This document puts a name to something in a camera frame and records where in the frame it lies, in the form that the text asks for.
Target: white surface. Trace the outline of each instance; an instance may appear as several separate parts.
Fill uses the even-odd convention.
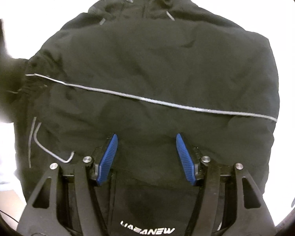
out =
[[[62,25],[86,12],[96,1],[0,0],[0,18],[4,20],[9,53],[15,58],[30,58]],[[281,108],[264,199],[278,224],[290,212],[295,196],[295,3],[293,0],[193,1],[270,40],[279,72]],[[0,143],[7,134],[0,132]]]

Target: black cable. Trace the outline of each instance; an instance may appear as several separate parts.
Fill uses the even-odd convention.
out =
[[[13,219],[14,221],[16,221],[12,216],[8,215],[6,212],[3,212],[2,210],[0,210],[0,212],[2,212],[3,214],[7,215],[9,218]]]

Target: ribbed blue fingertip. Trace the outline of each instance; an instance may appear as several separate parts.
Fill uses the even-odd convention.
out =
[[[194,163],[191,160],[187,147],[182,139],[180,134],[176,136],[176,147],[180,157],[180,161],[182,162],[183,169],[186,175],[186,179],[192,184],[196,183],[196,176],[194,175]]]
[[[114,134],[98,166],[97,183],[99,185],[102,185],[105,181],[107,181],[113,159],[115,158],[117,147],[118,147],[118,137],[116,134]]]

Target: black jacket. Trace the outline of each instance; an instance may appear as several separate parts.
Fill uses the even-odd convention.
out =
[[[72,163],[116,133],[113,170],[169,189],[190,187],[175,147],[182,132],[204,155],[243,163],[264,191],[279,95],[260,34],[191,0],[101,0],[30,60],[7,61],[17,70],[3,78],[13,75],[17,94],[2,107],[25,198],[59,162],[34,141],[39,123],[41,145],[64,160],[75,152]]]

